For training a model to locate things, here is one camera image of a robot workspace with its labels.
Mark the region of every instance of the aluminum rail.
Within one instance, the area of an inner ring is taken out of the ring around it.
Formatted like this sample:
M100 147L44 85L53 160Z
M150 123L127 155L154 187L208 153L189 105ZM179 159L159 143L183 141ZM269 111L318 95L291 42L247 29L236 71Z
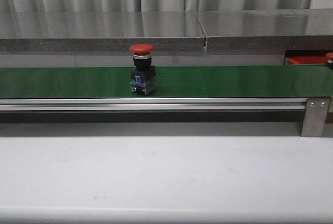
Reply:
M306 98L2 99L0 111L305 110Z

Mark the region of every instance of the metal side rail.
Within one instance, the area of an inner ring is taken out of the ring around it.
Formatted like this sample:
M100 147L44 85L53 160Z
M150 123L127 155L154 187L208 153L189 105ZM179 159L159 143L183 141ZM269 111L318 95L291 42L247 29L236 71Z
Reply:
M33 113L33 117L35 117L39 113L84 113L93 116L96 113L106 115L115 113L116 118L121 122L123 121L123 118L119 117L121 115L137 120L137 116L134 115L139 114L139 122L149 122L152 118L145 119L143 117L145 114L161 116L177 113L168 119L169 121L179 122L178 118L180 116L191 113L186 121L197 122L193 118L194 115L214 113L215 116L219 116L226 113L224 121L230 120L233 122L235 118L232 118L232 115L235 115L237 119L245 113L279 112L287 116L288 112L305 112L301 136L319 137L324 129L329 105L330 98L2 99L0 100L0 115ZM262 121L257 116L252 118L251 121ZM199 117L199 119L200 122L205 122L204 117Z

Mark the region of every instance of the stainless steel counter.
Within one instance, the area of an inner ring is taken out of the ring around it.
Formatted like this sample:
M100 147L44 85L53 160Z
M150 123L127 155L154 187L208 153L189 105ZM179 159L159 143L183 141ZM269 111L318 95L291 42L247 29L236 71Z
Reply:
M199 12L207 50L330 50L333 9Z
M23 12L0 14L0 51L202 50L193 12Z
M332 49L333 9L0 14L0 51Z

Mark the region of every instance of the emergency stop button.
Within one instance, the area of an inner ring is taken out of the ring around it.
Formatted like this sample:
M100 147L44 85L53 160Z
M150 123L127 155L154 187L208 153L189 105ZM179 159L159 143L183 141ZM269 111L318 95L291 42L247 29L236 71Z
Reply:
M154 51L154 47L149 44L137 44L131 46L130 51L134 52L134 55L145 56L149 55L151 51Z
M333 70L333 52L328 52L325 57L327 58L327 66Z

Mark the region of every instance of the conveyor belt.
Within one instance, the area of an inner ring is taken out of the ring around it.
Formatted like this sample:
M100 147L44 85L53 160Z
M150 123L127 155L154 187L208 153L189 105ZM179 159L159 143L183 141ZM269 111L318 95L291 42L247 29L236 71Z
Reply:
M333 95L323 65L158 67L148 96L131 93L132 69L1 68L0 121L299 121L305 111L302 135L319 136Z
M158 89L149 96L131 93L132 69L1 68L0 99L309 98L333 95L333 73L320 65L157 67Z

